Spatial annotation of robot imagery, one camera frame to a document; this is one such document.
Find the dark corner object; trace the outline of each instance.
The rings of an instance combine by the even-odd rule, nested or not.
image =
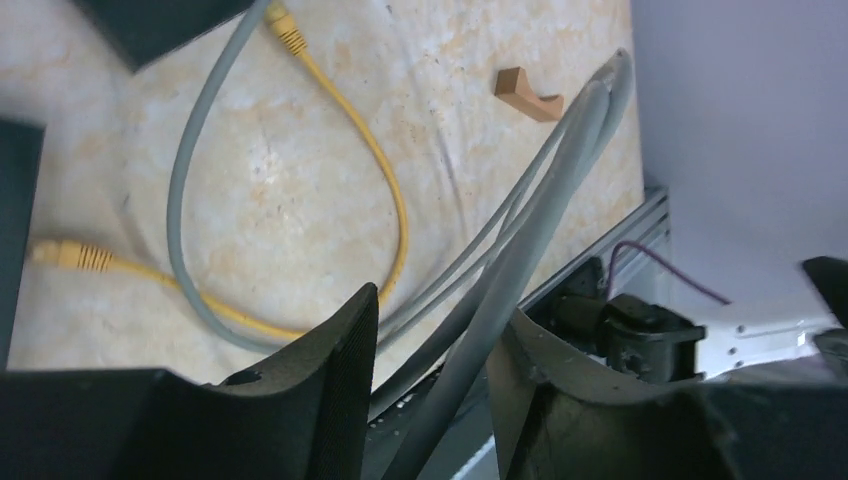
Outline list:
[[[0,370],[6,369],[44,127],[0,118]]]
[[[132,71],[247,10],[253,0],[73,0]]]
[[[357,478],[377,289],[221,385],[161,369],[0,376],[2,478]]]
[[[820,257],[802,266],[844,325],[848,262]],[[848,355],[844,333],[816,339],[835,350],[838,358],[828,365],[837,373]],[[697,376],[650,383],[637,378],[639,371],[610,366],[516,311],[486,364],[501,478],[794,479],[848,472],[845,383],[718,384]]]

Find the screw hole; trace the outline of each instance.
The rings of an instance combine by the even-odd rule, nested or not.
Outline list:
[[[224,385],[245,385],[261,379],[262,374],[257,372],[256,370],[242,370],[241,372],[236,372],[227,377],[227,379],[224,380]]]

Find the black plastic part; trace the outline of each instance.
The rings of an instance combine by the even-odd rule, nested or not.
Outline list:
[[[801,268],[842,328],[848,328],[848,262],[832,257],[816,257],[805,260]]]
[[[73,0],[132,72],[247,10],[253,0]]]
[[[848,387],[648,384],[516,312],[487,361],[503,479],[845,478]]]
[[[368,284],[220,386],[166,370],[6,373],[0,478],[356,479],[377,318]]]
[[[606,302],[599,298],[568,295],[556,302],[556,316],[548,330],[581,351],[598,355],[597,341],[606,316]]]
[[[566,294],[600,298],[603,278],[600,259],[591,258],[578,266],[559,285],[538,301],[521,305],[536,315],[539,324],[551,325],[560,296]],[[400,441],[409,429],[410,420],[422,400],[436,382],[441,367],[418,382],[400,402],[386,410],[369,425],[365,440],[363,480],[382,478],[394,457]],[[450,478],[471,458],[492,435],[492,416],[489,410],[488,375],[484,368],[462,401],[450,429],[442,437],[430,460],[419,475],[421,480]]]
[[[0,370],[6,369],[44,128],[0,119]]]
[[[695,378],[695,343],[704,327],[658,305],[619,295],[606,307],[599,351],[612,369],[648,383]]]
[[[848,330],[828,330],[813,338],[822,358],[836,378],[848,381]]]

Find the white wall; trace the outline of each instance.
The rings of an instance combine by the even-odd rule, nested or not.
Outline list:
[[[848,257],[848,1],[634,0],[647,176],[673,258],[732,299]],[[685,287],[675,303],[701,303]]]

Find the ethernet cable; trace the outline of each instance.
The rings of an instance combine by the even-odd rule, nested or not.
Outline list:
[[[279,345],[270,344],[267,342],[253,340],[242,335],[232,332],[215,313],[209,308],[209,305],[204,301],[203,296],[195,287],[190,275],[185,266],[185,259],[182,252],[182,203],[183,192],[185,190],[186,177],[188,168],[191,162],[194,147],[197,144],[200,131],[206,121],[206,116],[215,100],[215,96],[220,90],[224,79],[227,76],[230,68],[236,60],[236,57],[241,52],[251,32],[256,28],[263,15],[266,16],[269,27],[280,40],[286,45],[289,51],[298,58],[313,77],[330,93],[336,102],[342,107],[347,115],[354,122],[356,127],[362,133],[368,146],[374,153],[377,163],[383,170],[383,174],[389,185],[392,197],[394,199],[399,226],[399,241],[398,249],[389,277],[379,294],[380,304],[384,304],[388,295],[392,292],[397,284],[397,280],[403,270],[403,265],[406,259],[408,250],[408,221],[406,207],[404,205],[403,196],[400,192],[400,187],[397,183],[391,166],[386,159],[382,149],[380,149],[373,134],[368,129],[368,126],[353,108],[353,106],[339,93],[333,83],[324,75],[318,68],[315,61],[309,55],[306,49],[306,41],[300,34],[300,31],[295,25],[294,18],[285,10],[282,5],[275,3],[270,5],[271,0],[256,0],[253,5],[247,10],[242,17],[232,37],[224,47],[221,56],[212,68],[203,89],[198,96],[197,102],[189,115],[186,123],[183,136],[180,140],[180,145],[177,150],[177,156],[174,159],[173,171],[171,173],[171,184],[168,191],[168,208],[167,208],[167,240],[168,240],[168,255],[171,260],[171,268],[174,271],[176,282],[182,289],[186,300],[192,306],[198,316],[221,337],[230,342],[239,345],[249,350],[258,351],[261,353],[273,353],[279,349]]]
[[[146,265],[119,257],[96,245],[83,244],[73,240],[38,240],[30,246],[29,250],[29,259],[36,264],[95,273],[126,272],[180,290],[180,286],[174,277]],[[296,330],[269,325],[230,307],[211,295],[201,293],[200,296],[216,314],[263,335],[286,342],[295,340],[302,335],[301,332]]]

